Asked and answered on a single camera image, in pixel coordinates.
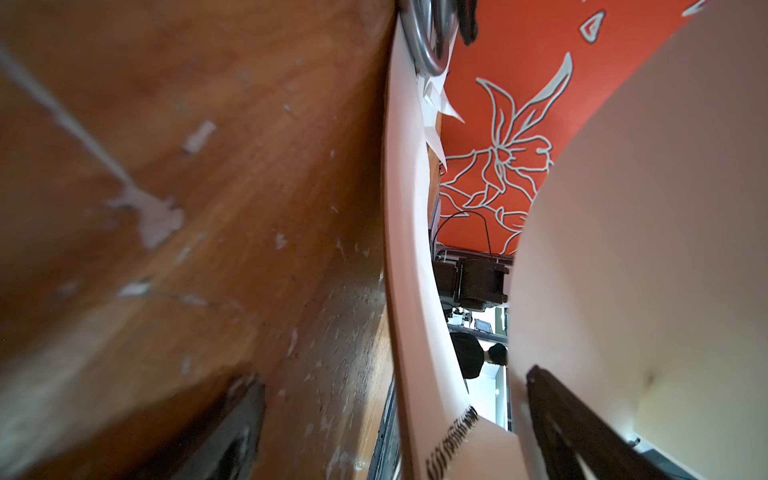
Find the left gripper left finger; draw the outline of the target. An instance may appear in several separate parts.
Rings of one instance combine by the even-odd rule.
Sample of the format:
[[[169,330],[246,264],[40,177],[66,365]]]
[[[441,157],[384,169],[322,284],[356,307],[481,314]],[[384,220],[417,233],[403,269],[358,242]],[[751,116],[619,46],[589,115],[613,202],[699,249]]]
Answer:
[[[137,470],[139,479],[248,479],[258,456],[265,386],[233,380],[195,422]]]

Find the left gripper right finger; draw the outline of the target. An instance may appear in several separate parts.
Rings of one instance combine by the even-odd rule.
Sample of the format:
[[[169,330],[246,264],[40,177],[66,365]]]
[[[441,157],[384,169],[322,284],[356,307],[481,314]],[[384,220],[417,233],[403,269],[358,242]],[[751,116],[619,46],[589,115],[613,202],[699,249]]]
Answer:
[[[526,374],[532,427],[550,479],[665,479],[549,370]]]

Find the white sticker picture notebook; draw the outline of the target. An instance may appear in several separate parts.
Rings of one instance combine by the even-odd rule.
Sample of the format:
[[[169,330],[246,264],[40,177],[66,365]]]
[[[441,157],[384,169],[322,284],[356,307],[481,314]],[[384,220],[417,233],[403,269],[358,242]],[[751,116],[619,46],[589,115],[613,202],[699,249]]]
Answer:
[[[405,479],[525,479],[517,435],[479,415],[463,382],[432,267],[430,165],[416,73],[394,30],[383,142],[387,311]]]

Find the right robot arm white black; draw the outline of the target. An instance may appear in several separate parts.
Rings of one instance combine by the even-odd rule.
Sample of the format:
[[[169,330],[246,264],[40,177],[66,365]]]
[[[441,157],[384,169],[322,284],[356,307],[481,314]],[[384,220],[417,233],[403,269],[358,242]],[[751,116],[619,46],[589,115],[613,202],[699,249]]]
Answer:
[[[501,306],[508,299],[504,280],[509,269],[486,258],[462,258],[457,262],[433,261],[434,277],[445,321],[454,311],[481,312]],[[464,380],[476,379],[486,364],[507,365],[507,347],[494,343],[484,348],[476,335],[449,330],[450,340]]]

